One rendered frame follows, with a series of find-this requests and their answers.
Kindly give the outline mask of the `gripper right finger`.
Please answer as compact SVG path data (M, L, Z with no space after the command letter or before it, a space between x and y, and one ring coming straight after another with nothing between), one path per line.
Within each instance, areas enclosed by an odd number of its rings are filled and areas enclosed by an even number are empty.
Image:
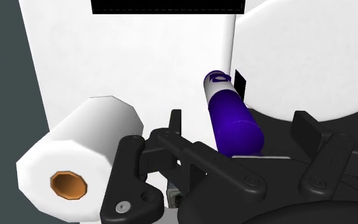
M298 183L307 200L331 200L346 174L358 178L358 142L329 130L306 111L295 111L290 135L312 159Z

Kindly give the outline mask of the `white toilet paper roll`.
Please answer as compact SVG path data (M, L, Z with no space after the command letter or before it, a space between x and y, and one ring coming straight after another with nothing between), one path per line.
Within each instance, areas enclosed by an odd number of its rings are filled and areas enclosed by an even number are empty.
M52 217L99 221L118 143L142 131L129 104L113 96L91 97L16 162L18 188Z

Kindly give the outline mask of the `purple and white bottle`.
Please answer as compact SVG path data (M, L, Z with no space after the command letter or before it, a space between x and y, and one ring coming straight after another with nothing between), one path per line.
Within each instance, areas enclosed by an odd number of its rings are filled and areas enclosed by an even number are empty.
M227 157L259 153L264 134L231 83L231 76L211 71L203 87L218 152Z

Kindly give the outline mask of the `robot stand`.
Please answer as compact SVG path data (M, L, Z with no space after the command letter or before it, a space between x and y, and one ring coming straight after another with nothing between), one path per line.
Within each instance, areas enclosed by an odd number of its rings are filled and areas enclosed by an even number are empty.
M93 14L243 14L246 0L90 0Z

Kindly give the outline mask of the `small black flat plate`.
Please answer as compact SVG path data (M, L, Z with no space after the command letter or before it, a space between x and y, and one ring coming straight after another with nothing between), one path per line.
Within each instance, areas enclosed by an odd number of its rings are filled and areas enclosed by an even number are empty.
M244 102L246 83L247 82L245 78L236 70L234 88L237 91L238 95L240 96L242 102Z

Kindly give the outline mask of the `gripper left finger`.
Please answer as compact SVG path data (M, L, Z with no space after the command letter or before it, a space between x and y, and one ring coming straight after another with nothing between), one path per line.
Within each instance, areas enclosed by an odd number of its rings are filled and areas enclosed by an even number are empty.
M261 202L266 181L201 142L181 136L181 110L174 109L169 127L152 131L149 139L123 137L100 210L102 224L157 224L166 211L163 194L145 182L160 172L183 194L178 224L223 224L234 220L233 210Z

